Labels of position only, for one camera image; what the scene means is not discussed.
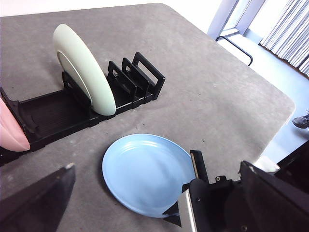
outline white curtain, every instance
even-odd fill
[[[289,0],[260,44],[309,76],[309,0]]]

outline dish rack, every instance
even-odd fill
[[[157,83],[143,72],[139,63],[157,79]],[[30,143],[30,150],[24,152],[0,147],[0,166],[124,111],[156,100],[165,77],[140,52],[135,54],[132,63],[123,58],[121,69],[110,61],[107,81],[116,103],[116,113],[112,116],[94,112],[90,99],[67,72],[62,73],[62,81],[62,90],[21,102],[10,100],[3,88],[0,88],[2,99]]]

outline shoe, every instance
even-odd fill
[[[309,127],[309,115],[296,117],[292,120],[292,122],[298,128],[306,129],[307,127]]]

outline gray table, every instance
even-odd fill
[[[72,27],[107,74],[108,61],[144,54],[166,77],[158,100],[58,140],[1,167],[5,198],[70,162],[77,179],[59,232],[179,231],[138,215],[108,192],[102,156],[115,140],[151,133],[203,152],[211,182],[237,179],[289,118],[293,102],[194,25],[163,4],[1,18],[1,84],[12,100],[62,89],[52,35]]]

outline plate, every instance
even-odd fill
[[[30,144],[9,108],[0,98],[0,146],[10,151],[28,151]]]
[[[100,115],[116,112],[115,99],[96,59],[82,39],[67,25],[54,31],[54,47],[63,68],[91,100],[92,108]]]
[[[133,134],[106,151],[102,171],[114,197],[149,217],[162,215],[177,201],[183,184],[195,178],[191,156],[176,143],[151,134]]]

